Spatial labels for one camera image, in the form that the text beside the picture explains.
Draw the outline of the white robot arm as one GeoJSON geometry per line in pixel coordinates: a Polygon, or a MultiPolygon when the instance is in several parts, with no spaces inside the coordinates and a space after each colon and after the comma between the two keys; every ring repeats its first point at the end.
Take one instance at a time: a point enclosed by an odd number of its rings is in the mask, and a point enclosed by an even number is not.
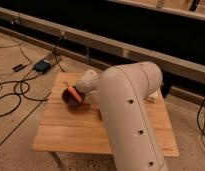
{"type": "Polygon", "coordinates": [[[77,90],[98,102],[117,171],[168,171],[144,104],[161,83],[152,62],[88,70],[76,81],[77,90]]]}

